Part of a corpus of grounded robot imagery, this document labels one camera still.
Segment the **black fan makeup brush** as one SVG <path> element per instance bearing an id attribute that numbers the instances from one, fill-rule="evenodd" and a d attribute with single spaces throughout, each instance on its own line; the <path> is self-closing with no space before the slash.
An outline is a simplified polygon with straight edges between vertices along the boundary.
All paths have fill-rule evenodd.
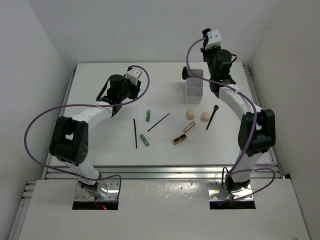
<path id="1" fill-rule="evenodd" d="M 190 77 L 191 77 L 191 75 L 190 75 L 190 73 L 189 73 L 188 67 L 187 67 L 187 66 L 184 66 L 183 69 L 182 69 L 182 79 L 183 79 L 183 80 L 186 80 L 186 79 L 188 79 L 188 78 L 190 78 Z"/>

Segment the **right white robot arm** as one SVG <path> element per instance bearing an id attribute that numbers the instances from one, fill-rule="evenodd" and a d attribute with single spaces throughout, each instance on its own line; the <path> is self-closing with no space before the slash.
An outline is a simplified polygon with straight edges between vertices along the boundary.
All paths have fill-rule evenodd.
<path id="1" fill-rule="evenodd" d="M 209 70 L 210 90 L 240 120 L 237 137 L 240 152 L 224 181 L 226 190 L 233 192 L 249 185 L 251 171 L 259 158 L 275 145 L 275 113 L 262 109 L 240 92 L 230 74 L 234 54 L 219 46 L 202 47 L 201 52 Z"/>

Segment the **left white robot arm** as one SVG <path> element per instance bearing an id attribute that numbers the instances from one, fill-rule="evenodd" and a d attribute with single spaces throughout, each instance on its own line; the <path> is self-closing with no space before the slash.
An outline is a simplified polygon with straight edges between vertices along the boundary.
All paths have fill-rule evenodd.
<path id="1" fill-rule="evenodd" d="M 90 107 L 71 117 L 57 119 L 49 153 L 65 163 L 81 177 L 80 182 L 94 186 L 100 173 L 86 160 L 89 153 L 89 131 L 113 117 L 124 100 L 135 100 L 140 92 L 142 72 L 129 69 L 124 75 L 113 74 L 96 97 L 96 107 Z"/>

